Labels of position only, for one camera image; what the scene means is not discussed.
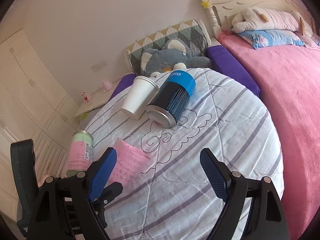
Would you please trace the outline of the white paper cup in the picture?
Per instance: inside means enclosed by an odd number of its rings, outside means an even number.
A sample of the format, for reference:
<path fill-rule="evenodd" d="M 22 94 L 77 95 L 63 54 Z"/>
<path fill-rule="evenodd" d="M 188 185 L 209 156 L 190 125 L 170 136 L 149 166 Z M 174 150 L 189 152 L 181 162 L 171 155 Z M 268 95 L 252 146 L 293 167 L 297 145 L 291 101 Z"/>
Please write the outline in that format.
<path fill-rule="evenodd" d="M 145 112 L 145 108 L 159 90 L 157 84 L 148 77 L 138 76 L 125 97 L 121 111 L 128 117 L 138 120 Z"/>

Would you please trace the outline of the cream bedside table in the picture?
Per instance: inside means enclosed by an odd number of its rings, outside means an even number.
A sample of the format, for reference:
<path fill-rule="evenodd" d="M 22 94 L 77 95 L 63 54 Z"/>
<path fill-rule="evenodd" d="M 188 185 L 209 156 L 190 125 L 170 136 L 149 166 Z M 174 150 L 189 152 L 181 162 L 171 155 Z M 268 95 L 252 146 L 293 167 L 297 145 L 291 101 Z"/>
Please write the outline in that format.
<path fill-rule="evenodd" d="M 96 91 L 94 94 L 91 95 L 91 100 L 88 103 L 83 102 L 79 109 L 77 110 L 75 117 L 81 116 L 83 113 L 90 112 L 102 105 L 105 105 L 114 90 L 116 89 L 117 85 L 120 83 L 120 80 L 117 80 L 113 83 L 112 88 L 109 91 L 104 91 L 104 89 L 100 89 Z"/>

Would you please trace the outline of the cream wardrobe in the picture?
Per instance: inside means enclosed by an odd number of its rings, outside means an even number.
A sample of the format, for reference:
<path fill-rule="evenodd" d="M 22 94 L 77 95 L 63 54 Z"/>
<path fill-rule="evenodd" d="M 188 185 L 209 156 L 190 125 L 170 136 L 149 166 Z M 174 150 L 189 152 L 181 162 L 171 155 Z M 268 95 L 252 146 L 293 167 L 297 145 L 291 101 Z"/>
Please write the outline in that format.
<path fill-rule="evenodd" d="M 41 61 L 23 30 L 1 43 L 1 214 L 17 220 L 18 195 L 10 160 L 13 142 L 33 139 L 38 179 L 65 174 L 79 127 L 78 104 Z"/>

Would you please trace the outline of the green pink labelled can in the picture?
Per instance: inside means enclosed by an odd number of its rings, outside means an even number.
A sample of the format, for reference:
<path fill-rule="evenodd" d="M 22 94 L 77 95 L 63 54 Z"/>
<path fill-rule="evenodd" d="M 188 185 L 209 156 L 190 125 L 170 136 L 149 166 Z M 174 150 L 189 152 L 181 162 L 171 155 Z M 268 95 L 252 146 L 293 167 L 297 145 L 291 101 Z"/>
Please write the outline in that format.
<path fill-rule="evenodd" d="M 87 131 L 79 130 L 73 134 L 66 164 L 66 176 L 71 177 L 86 171 L 93 162 L 93 137 Z"/>

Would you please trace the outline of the white wall socket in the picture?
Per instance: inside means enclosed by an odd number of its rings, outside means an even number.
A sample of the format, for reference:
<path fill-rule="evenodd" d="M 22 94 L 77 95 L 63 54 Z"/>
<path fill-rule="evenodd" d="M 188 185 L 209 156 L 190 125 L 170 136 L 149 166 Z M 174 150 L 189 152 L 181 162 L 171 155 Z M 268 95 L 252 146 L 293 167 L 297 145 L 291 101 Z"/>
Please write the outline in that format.
<path fill-rule="evenodd" d="M 91 70 L 92 70 L 94 73 L 96 73 L 96 72 L 100 71 L 101 69 L 103 69 L 103 68 L 106 67 L 106 66 L 107 66 L 107 63 L 106 63 L 105 61 L 100 61 L 99 63 L 93 65 L 93 66 L 91 67 Z"/>

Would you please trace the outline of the pink rabbit figurine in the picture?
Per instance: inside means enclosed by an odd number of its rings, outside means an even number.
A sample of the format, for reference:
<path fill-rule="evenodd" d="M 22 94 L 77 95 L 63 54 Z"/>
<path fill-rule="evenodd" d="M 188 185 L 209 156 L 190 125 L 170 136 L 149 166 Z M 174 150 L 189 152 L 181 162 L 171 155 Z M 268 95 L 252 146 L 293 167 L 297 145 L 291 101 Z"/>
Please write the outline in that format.
<path fill-rule="evenodd" d="M 108 92 L 113 88 L 113 83 L 108 81 L 108 79 L 103 79 L 103 87 L 104 87 L 104 92 Z"/>

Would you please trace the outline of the yellow star sticker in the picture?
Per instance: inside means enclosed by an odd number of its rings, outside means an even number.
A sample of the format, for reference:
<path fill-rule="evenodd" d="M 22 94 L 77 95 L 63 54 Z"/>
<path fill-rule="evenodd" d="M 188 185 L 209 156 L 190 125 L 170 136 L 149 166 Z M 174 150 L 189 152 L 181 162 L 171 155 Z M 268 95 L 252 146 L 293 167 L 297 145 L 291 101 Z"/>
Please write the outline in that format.
<path fill-rule="evenodd" d="M 212 7 L 212 4 L 210 1 L 203 1 L 201 5 L 203 6 L 204 9 L 208 9 Z"/>

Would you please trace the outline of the cream wooden headboard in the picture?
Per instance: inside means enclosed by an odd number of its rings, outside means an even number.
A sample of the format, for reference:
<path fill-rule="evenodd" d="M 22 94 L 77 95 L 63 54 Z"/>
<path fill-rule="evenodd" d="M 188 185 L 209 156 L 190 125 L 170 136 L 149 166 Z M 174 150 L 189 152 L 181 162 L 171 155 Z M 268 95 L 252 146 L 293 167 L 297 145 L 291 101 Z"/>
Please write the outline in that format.
<path fill-rule="evenodd" d="M 243 9 L 249 7 L 287 12 L 298 11 L 312 27 L 313 32 L 318 33 L 315 20 L 301 0 L 200 0 L 201 3 L 203 1 L 210 1 L 212 4 L 211 8 L 204 10 L 210 23 L 210 31 L 212 32 L 210 38 L 214 46 L 219 44 L 217 38 L 221 31 L 230 29 L 232 18 Z"/>

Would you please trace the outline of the purple bolster cushion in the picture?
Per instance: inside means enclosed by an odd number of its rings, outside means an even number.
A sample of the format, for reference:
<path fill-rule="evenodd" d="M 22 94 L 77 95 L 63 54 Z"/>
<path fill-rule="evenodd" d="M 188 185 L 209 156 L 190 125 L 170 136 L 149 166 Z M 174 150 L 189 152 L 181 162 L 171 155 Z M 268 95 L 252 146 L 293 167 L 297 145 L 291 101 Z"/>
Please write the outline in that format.
<path fill-rule="evenodd" d="M 212 68 L 210 69 L 230 77 L 245 86 L 257 97 L 260 96 L 258 85 L 240 62 L 225 47 L 221 45 L 213 46 L 208 48 L 207 51 L 209 53 L 207 58 L 212 62 Z"/>

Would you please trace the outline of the blue cartoon pillow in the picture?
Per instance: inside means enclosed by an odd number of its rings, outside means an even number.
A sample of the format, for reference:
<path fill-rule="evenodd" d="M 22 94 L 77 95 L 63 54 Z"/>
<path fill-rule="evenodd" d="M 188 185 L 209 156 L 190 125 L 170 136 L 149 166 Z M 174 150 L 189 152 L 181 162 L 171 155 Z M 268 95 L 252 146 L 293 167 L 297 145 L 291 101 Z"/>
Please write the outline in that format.
<path fill-rule="evenodd" d="M 305 46 L 305 43 L 289 30 L 248 30 L 237 35 L 251 44 L 254 49 L 281 45 Z"/>

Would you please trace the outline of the pink bed blanket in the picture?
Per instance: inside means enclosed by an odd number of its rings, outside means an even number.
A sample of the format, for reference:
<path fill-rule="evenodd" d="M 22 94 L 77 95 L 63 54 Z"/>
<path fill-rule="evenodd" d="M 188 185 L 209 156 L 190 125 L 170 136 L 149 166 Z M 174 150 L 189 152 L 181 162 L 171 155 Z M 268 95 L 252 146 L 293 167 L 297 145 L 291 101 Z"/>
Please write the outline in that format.
<path fill-rule="evenodd" d="M 283 208 L 290 237 L 298 239 L 319 209 L 319 50 L 254 49 L 236 34 L 218 41 L 255 80 L 271 113 L 283 153 Z"/>

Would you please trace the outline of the pink lined clear plastic cup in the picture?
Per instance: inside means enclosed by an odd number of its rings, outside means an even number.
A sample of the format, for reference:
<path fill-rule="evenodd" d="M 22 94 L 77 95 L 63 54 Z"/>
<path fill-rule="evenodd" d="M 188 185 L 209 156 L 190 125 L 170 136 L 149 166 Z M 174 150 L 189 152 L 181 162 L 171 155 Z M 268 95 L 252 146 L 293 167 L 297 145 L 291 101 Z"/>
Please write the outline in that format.
<path fill-rule="evenodd" d="M 113 148 L 117 152 L 117 162 L 110 175 L 109 182 L 129 185 L 147 166 L 150 158 L 140 149 L 118 138 Z"/>

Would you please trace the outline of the striped white quilt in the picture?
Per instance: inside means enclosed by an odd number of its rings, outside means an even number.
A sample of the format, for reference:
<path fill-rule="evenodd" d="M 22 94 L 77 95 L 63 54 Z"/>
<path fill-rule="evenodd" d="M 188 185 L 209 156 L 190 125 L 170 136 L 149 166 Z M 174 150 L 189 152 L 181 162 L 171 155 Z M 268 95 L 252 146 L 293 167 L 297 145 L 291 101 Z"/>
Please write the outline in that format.
<path fill-rule="evenodd" d="M 117 139 L 148 157 L 144 170 L 105 208 L 111 239 L 205 239 L 223 208 L 200 164 L 208 148 L 232 171 L 272 179 L 284 192 L 283 156 L 263 102 L 242 84 L 210 69 L 190 69 L 195 92 L 179 122 L 162 128 L 146 114 L 134 120 L 121 107 L 127 90 L 89 122 L 94 158 Z"/>

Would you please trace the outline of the cream plush dog toy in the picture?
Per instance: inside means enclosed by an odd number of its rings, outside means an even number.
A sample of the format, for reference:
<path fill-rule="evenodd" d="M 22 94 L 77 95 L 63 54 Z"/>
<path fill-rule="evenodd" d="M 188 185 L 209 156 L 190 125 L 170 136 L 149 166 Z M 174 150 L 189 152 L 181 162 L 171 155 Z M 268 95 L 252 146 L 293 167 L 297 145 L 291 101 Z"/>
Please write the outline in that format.
<path fill-rule="evenodd" d="M 236 33 L 249 30 L 289 30 L 312 37 L 313 30 L 298 11 L 277 11 L 250 7 L 234 16 L 231 25 Z"/>

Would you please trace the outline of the triangle patterned quilted pillow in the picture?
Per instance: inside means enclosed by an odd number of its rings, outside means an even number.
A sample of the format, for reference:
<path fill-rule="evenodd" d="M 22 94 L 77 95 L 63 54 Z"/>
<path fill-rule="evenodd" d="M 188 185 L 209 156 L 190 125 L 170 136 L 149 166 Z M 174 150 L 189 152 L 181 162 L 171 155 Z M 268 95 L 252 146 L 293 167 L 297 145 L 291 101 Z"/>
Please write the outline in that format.
<path fill-rule="evenodd" d="M 193 56 L 203 56 L 211 45 L 211 39 L 201 19 L 192 19 L 147 35 L 127 46 L 126 53 L 132 71 L 140 74 L 142 53 L 148 49 L 162 49 L 167 41 L 179 38 L 191 50 Z"/>

